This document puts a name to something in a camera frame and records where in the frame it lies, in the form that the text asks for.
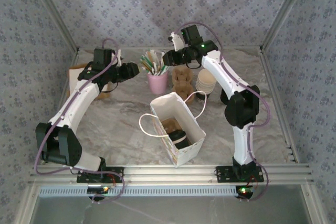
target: glass panel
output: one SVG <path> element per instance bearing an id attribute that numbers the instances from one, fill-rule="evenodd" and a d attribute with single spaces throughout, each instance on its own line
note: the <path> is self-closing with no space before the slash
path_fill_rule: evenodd
<path id="1" fill-rule="evenodd" d="M 142 211 L 152 219 L 117 203 Z M 122 197 L 116 202 L 93 205 L 86 197 L 40 197 L 31 224 L 40 223 L 308 224 L 311 221 L 300 186 L 271 186 L 254 202 L 239 202 L 234 197 Z"/>

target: white paper bag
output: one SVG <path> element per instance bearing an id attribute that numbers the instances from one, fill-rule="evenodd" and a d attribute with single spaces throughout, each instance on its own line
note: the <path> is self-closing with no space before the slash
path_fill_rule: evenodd
<path id="1" fill-rule="evenodd" d="M 197 117 L 194 117 L 188 106 L 185 104 L 185 101 L 183 101 L 182 98 L 175 92 L 154 99 L 150 103 L 150 106 L 154 115 L 154 128 L 158 136 L 161 137 L 162 143 L 164 144 L 174 166 L 179 167 L 180 165 L 183 165 L 193 159 L 200 151 L 206 136 L 205 132 L 200 128 L 196 121 L 196 118 L 202 114 L 204 109 Z M 192 145 L 180 150 L 175 147 L 161 124 L 162 121 L 170 118 L 177 120 Z"/>

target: white robotic arm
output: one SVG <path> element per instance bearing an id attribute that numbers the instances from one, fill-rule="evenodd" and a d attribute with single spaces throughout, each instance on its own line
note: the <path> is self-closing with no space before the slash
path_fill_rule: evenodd
<path id="1" fill-rule="evenodd" d="M 114 51 L 111 49 L 96 48 L 93 62 L 79 74 L 74 91 L 60 111 L 48 123 L 37 125 L 35 133 L 38 147 L 47 137 L 40 156 L 42 160 L 94 172 L 105 169 L 102 157 L 91 155 L 82 149 L 76 131 L 87 108 L 108 82 L 124 82 L 139 73 L 137 64 L 121 64 L 120 51 L 117 54 L 118 62 L 112 65 L 112 53 Z"/>
<path id="2" fill-rule="evenodd" d="M 182 39 L 175 33 L 171 33 L 171 41 L 174 44 L 174 50 L 168 51 L 164 57 L 164 63 L 168 66 L 177 66 L 188 64 L 192 60 L 197 60 L 199 67 L 205 69 L 216 78 L 222 87 L 222 96 L 225 97 L 223 103 L 227 105 L 225 109 L 225 117 L 233 126 L 235 152 L 233 156 L 233 171 L 240 179 L 246 179 L 251 174 L 255 174 L 260 170 L 253 162 L 250 151 L 252 145 L 248 149 L 248 129 L 250 129 L 250 143 L 252 131 L 250 126 L 254 124 L 255 117 L 259 111 L 259 99 L 252 93 L 237 84 L 223 69 L 221 63 L 224 64 L 226 70 L 237 79 L 237 81 L 245 86 L 249 86 L 247 82 L 241 79 L 237 73 L 222 60 L 220 61 L 220 51 L 218 47 L 211 41 L 203 42 L 195 25 L 182 29 L 182 35 L 187 47 L 184 46 Z M 251 87 L 259 93 L 257 86 Z"/>
<path id="3" fill-rule="evenodd" d="M 209 52 L 205 57 L 202 58 L 202 66 L 207 70 L 209 70 L 209 72 L 216 78 L 216 80 L 226 93 L 227 98 L 230 99 L 231 96 L 235 94 L 235 92 L 242 92 L 244 91 L 244 89 L 238 84 L 236 84 L 221 67 L 219 61 L 220 54 L 221 53 L 218 50 L 213 50 Z M 223 60 L 223 63 L 228 69 L 228 71 L 230 71 L 230 73 L 233 76 L 235 76 L 235 78 L 239 80 L 239 82 L 248 86 L 248 83 L 242 80 L 225 60 Z M 245 165 L 252 161 L 251 156 L 248 153 L 249 150 L 247 148 L 247 129 L 252 124 L 253 123 L 248 123 L 244 125 L 242 129 L 233 126 L 234 140 L 235 140 L 234 159 L 240 165 Z"/>

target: wall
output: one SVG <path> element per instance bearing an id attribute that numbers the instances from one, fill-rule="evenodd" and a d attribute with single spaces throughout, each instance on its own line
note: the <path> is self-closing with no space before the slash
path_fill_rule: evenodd
<path id="1" fill-rule="evenodd" d="M 35 127 L 56 110 L 74 55 L 40 0 L 0 0 L 0 223 L 32 172 Z"/>
<path id="2" fill-rule="evenodd" d="M 169 45 L 191 20 L 215 29 L 226 45 L 260 45 L 283 0 L 53 0 L 78 46 L 113 37 L 125 46 Z"/>
<path id="3" fill-rule="evenodd" d="M 297 0 L 267 52 L 302 162 L 336 223 L 336 1 Z"/>

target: white string handle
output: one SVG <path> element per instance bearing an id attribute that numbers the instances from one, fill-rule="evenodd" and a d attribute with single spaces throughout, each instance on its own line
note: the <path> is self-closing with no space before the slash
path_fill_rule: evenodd
<path id="1" fill-rule="evenodd" d="M 141 126 L 141 119 L 142 119 L 145 115 L 150 115 L 150 116 L 152 116 L 152 117 L 154 117 L 154 118 L 158 118 L 156 115 L 152 115 L 152 114 L 149 114 L 149 113 L 145 113 L 145 114 L 141 115 L 141 117 L 139 118 L 139 127 L 140 127 L 140 129 L 142 130 L 143 133 L 145 133 L 145 134 L 148 135 L 148 136 L 154 136 L 154 137 L 166 137 L 166 136 L 168 136 L 168 135 L 161 135 L 161 136 L 158 136 L 158 135 L 152 135 L 152 134 L 147 133 L 147 132 L 143 129 L 143 127 Z"/>
<path id="2" fill-rule="evenodd" d="M 195 92 L 192 92 L 187 99 L 184 100 L 184 103 L 195 93 L 203 93 L 205 95 L 205 100 L 204 100 L 204 106 L 203 106 L 203 109 L 202 111 L 200 112 L 200 114 L 198 116 L 195 117 L 195 119 L 199 118 L 200 115 L 202 115 L 202 113 L 204 112 L 205 110 L 205 106 L 206 106 L 206 93 L 204 91 L 195 91 Z"/>
<path id="3" fill-rule="evenodd" d="M 202 115 L 203 111 L 205 110 L 205 106 L 206 106 L 206 98 L 207 98 L 207 97 L 206 97 L 206 93 L 205 93 L 204 91 L 195 91 L 195 92 L 191 93 L 191 94 L 187 97 L 187 99 L 184 100 L 184 103 L 185 103 L 185 102 L 186 102 L 186 101 L 187 101 L 193 94 L 195 94 L 195 93 L 203 93 L 203 94 L 205 95 L 204 106 L 203 106 L 203 109 L 202 109 L 202 111 L 200 112 L 200 114 L 199 114 L 198 116 L 195 117 L 195 119 L 197 119 L 197 118 L 199 118 L 200 115 Z M 145 113 L 145 114 L 141 115 L 140 118 L 139 118 L 139 127 L 140 127 L 140 129 L 142 130 L 143 133 L 145 133 L 145 134 L 148 135 L 148 136 L 153 136 L 153 137 L 166 137 L 166 136 L 168 136 L 168 135 L 161 135 L 161 136 L 159 136 L 159 135 L 152 135 L 152 134 L 147 133 L 147 132 L 143 129 L 142 125 L 141 125 L 141 119 L 142 119 L 145 115 L 150 115 L 150 116 L 152 116 L 152 117 L 154 117 L 154 118 L 158 118 L 156 115 L 149 114 L 149 113 Z"/>

